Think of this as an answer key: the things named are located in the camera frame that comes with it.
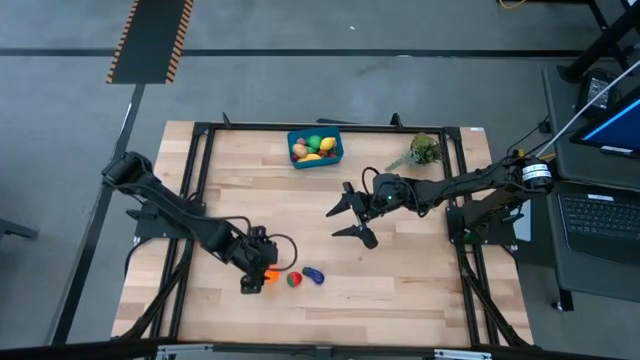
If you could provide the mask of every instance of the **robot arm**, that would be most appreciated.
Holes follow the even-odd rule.
[[[356,236],[373,249],[378,245],[367,223],[400,207],[423,217],[444,200],[495,189],[482,201],[471,201],[462,208],[462,228],[477,227],[495,220],[513,221],[509,212],[525,201],[547,195],[553,188],[547,164],[537,158],[508,157],[485,169],[442,181],[416,180],[396,174],[377,174],[373,179],[373,193],[356,192],[349,182],[343,183],[345,192],[327,217],[352,209],[357,225],[339,230],[333,236]]]
[[[276,244],[268,239],[264,227],[249,227],[245,234],[224,219],[200,216],[193,203],[163,186],[153,175],[151,162],[135,152],[114,159],[102,175],[107,186],[144,198],[172,226],[190,233],[208,253],[245,272],[240,281],[243,294],[260,292],[265,271],[278,260]]]

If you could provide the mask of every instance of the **keyboard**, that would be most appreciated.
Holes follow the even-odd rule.
[[[580,193],[561,193],[559,200],[569,248],[640,265],[640,201]]]

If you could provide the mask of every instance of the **wooden table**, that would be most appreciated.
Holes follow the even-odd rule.
[[[182,180],[192,128],[192,122],[168,122],[155,163],[156,175],[175,192]],[[463,128],[461,132],[468,168],[490,163],[484,130]],[[180,340],[470,345],[444,204],[423,219],[400,209],[372,221],[370,226],[380,242],[374,250],[366,249],[356,238],[331,237],[332,232],[355,221],[348,212],[325,218],[340,198],[342,182],[351,181],[362,190],[362,169],[374,166],[382,171],[405,151],[412,135],[348,132],[342,138],[346,155],[340,164],[295,170],[289,163],[285,132],[216,131],[205,192],[208,215],[244,215],[254,225],[265,225],[268,233],[290,235],[299,248],[294,269],[321,269],[326,282],[317,286],[306,279],[292,289],[283,274],[277,283],[265,285],[261,294],[241,295],[242,273],[196,246]],[[452,145],[450,149],[455,157]],[[455,159],[452,168],[457,168]],[[413,178],[444,178],[441,164],[402,166],[396,172]],[[166,239],[151,241],[132,257],[114,335],[128,330],[156,295],[167,243]],[[289,244],[283,241],[279,249],[280,264],[288,263],[292,257]],[[484,247],[484,256],[492,298],[520,336],[531,341],[513,260],[492,246]],[[162,334],[167,333],[172,307],[170,299]],[[481,338],[486,342],[481,309],[476,299]]]

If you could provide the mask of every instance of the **hazard stripe tape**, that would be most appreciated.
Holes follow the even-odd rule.
[[[182,15],[180,16],[180,23],[178,24],[176,41],[173,43],[173,50],[171,51],[171,58],[169,59],[169,68],[167,69],[165,84],[171,84],[176,78],[178,63],[180,62],[182,48],[184,47],[184,39],[187,36],[191,11],[193,11],[193,0],[185,0]]]
[[[129,17],[127,17],[127,22],[124,25],[124,30],[122,31],[122,35],[120,36],[120,41],[118,42],[118,47],[116,48],[115,54],[113,54],[113,60],[111,60],[111,65],[109,66],[109,72],[107,73],[107,84],[111,84],[113,82],[113,71],[118,65],[118,59],[120,58],[120,53],[122,50],[122,46],[127,40],[127,34],[129,33],[129,29],[131,28],[131,22],[133,21],[133,16],[136,13],[136,9],[138,8],[139,0],[134,0],[131,5],[131,10],[129,10]]]

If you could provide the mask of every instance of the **chair leg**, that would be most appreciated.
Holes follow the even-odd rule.
[[[38,237],[38,231],[2,219],[0,219],[0,231],[2,235],[18,235],[33,240]]]

